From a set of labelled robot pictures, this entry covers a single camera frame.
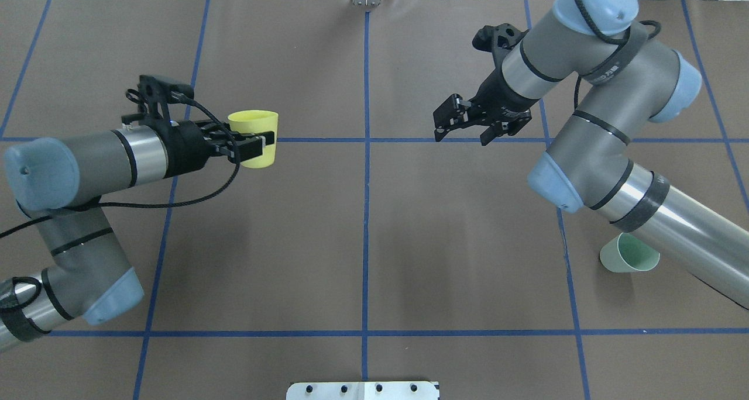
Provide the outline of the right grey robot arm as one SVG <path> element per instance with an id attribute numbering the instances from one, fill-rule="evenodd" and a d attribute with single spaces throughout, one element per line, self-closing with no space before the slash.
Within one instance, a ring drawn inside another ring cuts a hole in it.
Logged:
<path id="1" fill-rule="evenodd" d="M 666 254 L 747 307 L 747 231 L 626 157 L 648 123 L 674 119 L 702 85 L 683 55 L 639 22 L 638 0 L 554 0 L 532 29 L 487 25 L 473 47 L 494 70 L 474 97 L 452 94 L 434 111 L 434 138 L 483 126 L 482 145 L 514 136 L 530 109 L 576 73 L 589 92 L 530 171 L 529 186 L 559 210 L 589 208 L 639 246 Z"/>

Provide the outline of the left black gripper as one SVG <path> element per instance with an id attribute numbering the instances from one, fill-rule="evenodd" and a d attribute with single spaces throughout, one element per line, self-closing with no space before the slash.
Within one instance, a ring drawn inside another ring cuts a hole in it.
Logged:
<path id="1" fill-rule="evenodd" d="M 210 157 L 226 157 L 231 163 L 274 163 L 276 133 L 241 134 L 225 122 L 185 120 L 167 128 L 166 150 L 166 174 L 193 173 Z"/>

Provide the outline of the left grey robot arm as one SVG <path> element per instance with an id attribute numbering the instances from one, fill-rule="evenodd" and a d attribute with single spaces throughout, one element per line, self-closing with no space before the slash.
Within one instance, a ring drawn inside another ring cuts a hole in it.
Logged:
<path id="1" fill-rule="evenodd" d="M 13 145 L 5 171 L 17 206 L 37 227 L 54 264 L 2 282 L 2 350 L 82 317 L 101 325 L 139 304 L 142 285 L 101 197 L 192 173 L 211 157 L 232 163 L 272 154 L 277 126 L 143 119 L 73 138 Z"/>

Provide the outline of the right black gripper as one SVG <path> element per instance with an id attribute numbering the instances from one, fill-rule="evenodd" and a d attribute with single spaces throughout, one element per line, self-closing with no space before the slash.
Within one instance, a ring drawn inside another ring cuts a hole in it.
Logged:
<path id="1" fill-rule="evenodd" d="M 532 120 L 529 110 L 538 101 L 538 98 L 528 98 L 514 91 L 502 70 L 496 68 L 470 101 L 452 94 L 434 110 L 434 141 L 441 142 L 453 130 L 481 125 L 482 120 L 489 121 L 480 134 L 482 146 L 501 136 L 515 136 Z"/>

